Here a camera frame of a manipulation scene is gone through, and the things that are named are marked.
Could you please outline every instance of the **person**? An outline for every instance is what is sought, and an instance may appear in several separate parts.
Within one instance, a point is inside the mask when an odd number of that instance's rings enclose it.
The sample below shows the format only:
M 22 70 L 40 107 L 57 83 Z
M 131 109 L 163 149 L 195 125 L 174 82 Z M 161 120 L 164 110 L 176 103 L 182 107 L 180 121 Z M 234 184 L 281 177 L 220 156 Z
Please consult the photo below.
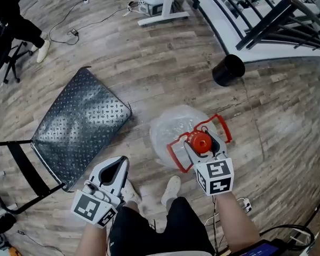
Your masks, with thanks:
M 211 256 L 215 250 L 205 226 L 184 197 L 178 197 L 181 181 L 173 176 L 161 198 L 166 207 L 167 225 L 163 233 L 153 230 L 139 213 L 140 196 L 127 180 L 122 195 L 127 202 L 119 210 L 112 225 L 111 256 L 171 255 Z M 260 240 L 259 231 L 238 204 L 232 192 L 215 195 L 219 219 L 232 253 Z M 76 256 L 104 256 L 107 251 L 107 231 L 88 223 L 78 245 Z
M 19 1 L 0 0 L 0 22 L 8 24 L 16 39 L 33 43 L 31 50 L 39 49 L 37 62 L 42 62 L 49 50 L 50 41 L 46 40 L 47 34 L 20 15 Z

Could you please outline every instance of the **black trash can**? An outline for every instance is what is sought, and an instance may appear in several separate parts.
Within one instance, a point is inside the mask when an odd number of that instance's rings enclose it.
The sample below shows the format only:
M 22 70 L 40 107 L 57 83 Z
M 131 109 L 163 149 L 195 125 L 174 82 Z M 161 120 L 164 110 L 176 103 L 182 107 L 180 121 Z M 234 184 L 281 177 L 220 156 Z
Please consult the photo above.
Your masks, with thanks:
M 214 81 L 221 86 L 230 85 L 234 79 L 242 77 L 244 73 L 245 66 L 242 60 L 233 54 L 226 55 L 212 70 Z

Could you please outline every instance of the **screen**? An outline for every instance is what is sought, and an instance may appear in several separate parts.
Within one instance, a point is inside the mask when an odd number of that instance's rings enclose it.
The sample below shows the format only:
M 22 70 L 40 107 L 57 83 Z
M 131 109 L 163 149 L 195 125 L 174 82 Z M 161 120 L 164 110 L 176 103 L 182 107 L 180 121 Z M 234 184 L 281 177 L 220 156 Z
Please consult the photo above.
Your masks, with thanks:
M 276 251 L 278 251 L 277 247 L 264 243 L 248 252 L 245 252 L 242 256 L 270 256 Z

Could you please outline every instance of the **wooden floor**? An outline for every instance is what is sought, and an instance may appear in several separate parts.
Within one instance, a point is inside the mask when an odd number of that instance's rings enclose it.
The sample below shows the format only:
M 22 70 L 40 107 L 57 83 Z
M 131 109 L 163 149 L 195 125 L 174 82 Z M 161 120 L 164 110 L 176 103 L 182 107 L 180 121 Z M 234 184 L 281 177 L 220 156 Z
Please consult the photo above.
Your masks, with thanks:
M 24 0 L 22 12 L 48 32 L 78 1 Z M 65 41 L 71 28 L 100 21 L 129 1 L 90 0 L 88 5 L 78 5 L 52 37 Z M 124 17 L 125 11 L 118 12 L 80 30 L 76 45 L 52 43 L 50 54 L 39 65 L 36 55 L 21 59 L 20 84 L 10 76 L 10 83 L 1 86 L 1 73 L 0 141 L 30 139 L 77 69 L 89 65 L 99 80 L 130 103 L 133 119 L 96 157 L 76 188 L 100 161 L 126 155 L 130 180 L 143 198 L 141 211 L 150 221 L 155 219 L 159 231 L 166 225 L 160 198 L 174 174 L 182 180 L 180 195 L 205 222 L 213 212 L 211 198 L 203 194 L 192 171 L 182 174 L 158 165 L 149 139 L 150 121 L 166 108 L 184 103 L 226 119 L 234 139 L 228 146 L 235 167 L 234 194 L 250 199 L 249 215 L 255 224 L 263 230 L 304 223 L 320 202 L 320 59 L 253 63 L 235 85 L 220 87 L 211 69 L 225 54 L 202 15 L 190 5 L 183 3 L 189 19 L 147 28 L 137 25 L 142 15 L 132 12 Z M 45 182 L 54 185 L 32 150 L 24 149 Z M 0 149 L 0 170 L 7 172 L 0 177 L 0 194 L 7 204 L 22 205 L 34 198 L 5 148 Z M 59 191 L 18 216 L 18 223 L 7 233 L 10 242 L 25 256 L 59 255 L 16 233 L 22 230 L 44 245 L 73 255 L 84 227 L 69 212 L 73 195 Z M 213 240 L 212 227 L 207 230 Z M 273 231 L 266 238 L 287 233 Z M 219 227 L 218 243 L 221 237 Z

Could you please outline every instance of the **black metal frame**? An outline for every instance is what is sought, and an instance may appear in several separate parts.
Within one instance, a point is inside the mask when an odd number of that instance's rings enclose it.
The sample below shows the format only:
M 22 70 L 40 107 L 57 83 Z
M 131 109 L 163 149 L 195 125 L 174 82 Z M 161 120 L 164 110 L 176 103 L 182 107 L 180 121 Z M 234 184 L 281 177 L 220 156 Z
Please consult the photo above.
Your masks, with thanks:
M 316 31 L 312 26 L 303 23 L 305 21 L 311 21 L 312 23 L 316 23 L 320 26 L 320 13 L 315 15 L 299 0 L 281 0 L 275 6 L 270 0 L 264 0 L 271 7 L 271 11 L 265 16 L 262 16 L 250 0 L 244 0 L 249 8 L 251 8 L 260 19 L 254 27 L 252 27 L 237 5 L 232 0 L 227 0 L 248 26 L 248 29 L 244 30 L 246 33 L 245 36 L 244 33 L 236 26 L 235 22 L 224 9 L 223 5 L 221 5 L 218 0 L 213 1 L 227 17 L 228 21 L 241 38 L 240 42 L 236 45 L 238 50 L 245 47 L 247 49 L 251 49 L 259 43 L 279 43 L 280 40 L 285 44 L 295 44 L 295 49 L 300 46 L 310 46 L 313 47 L 313 50 L 320 49 L 320 30 Z M 296 10 L 302 11 L 305 16 L 295 17 L 293 12 Z M 299 30 L 289 27 L 289 25 L 295 23 L 302 28 Z M 304 29 L 308 29 L 311 34 L 306 33 L 306 30 L 303 32 Z
M 248 5 L 253 9 L 249 0 L 245 0 Z M 311 26 L 303 23 L 303 21 L 310 20 L 320 26 L 320 13 L 318 15 L 307 8 L 299 0 L 282 0 L 276 6 L 273 6 L 269 0 L 265 0 L 272 10 L 263 18 L 260 18 L 260 22 L 253 28 L 246 31 L 247 35 L 236 45 L 238 50 L 246 47 L 247 49 L 253 48 L 258 43 L 270 42 L 268 38 L 281 39 L 282 42 L 295 43 L 295 49 L 300 46 L 312 46 L 313 50 L 320 49 L 320 30 L 316 31 Z M 306 16 L 297 18 L 293 16 L 295 10 L 302 11 Z M 286 25 L 297 23 L 300 26 L 307 28 L 311 31 L 312 35 L 306 34 L 297 29 L 288 27 Z M 277 33 L 278 30 L 289 31 L 294 33 L 295 36 L 282 35 Z
M 20 140 L 20 141 L 5 141 L 0 142 L 0 146 L 7 146 L 10 150 L 15 162 L 17 163 L 19 169 L 21 170 L 22 174 L 26 178 L 27 182 L 37 194 L 37 197 L 31 200 L 30 202 L 26 203 L 22 207 L 18 208 L 17 210 L 10 210 L 3 200 L 0 197 L 0 207 L 4 209 L 6 212 L 11 214 L 20 214 L 29 207 L 33 206 L 34 204 L 38 203 L 42 199 L 48 197 L 49 195 L 53 194 L 55 191 L 61 189 L 65 186 L 65 183 L 62 183 L 52 189 L 50 189 L 43 179 L 40 177 L 36 169 L 33 167 L 32 163 L 29 161 L 25 153 L 20 147 L 20 144 L 28 144 L 31 143 L 32 140 Z
M 26 53 L 28 53 L 30 56 L 33 55 L 33 52 L 31 50 L 26 50 L 26 51 L 23 51 L 21 53 L 19 53 L 20 49 L 22 46 L 27 46 L 27 43 L 26 42 L 21 42 L 20 45 L 16 45 L 14 47 L 11 48 L 12 49 L 17 49 L 15 51 L 15 53 L 13 54 L 13 56 L 8 56 L 7 57 L 7 60 L 6 60 L 6 63 L 8 63 L 8 66 L 7 66 L 7 69 L 6 69 L 6 72 L 5 72 L 5 77 L 4 77 L 4 80 L 3 80 L 3 83 L 7 84 L 9 82 L 9 80 L 7 79 L 7 75 L 9 74 L 9 71 L 10 69 L 12 68 L 12 72 L 13 72 L 13 76 L 16 80 L 17 83 L 20 83 L 20 78 L 17 77 L 17 72 L 15 70 L 15 63 L 17 62 L 17 60 L 24 56 Z

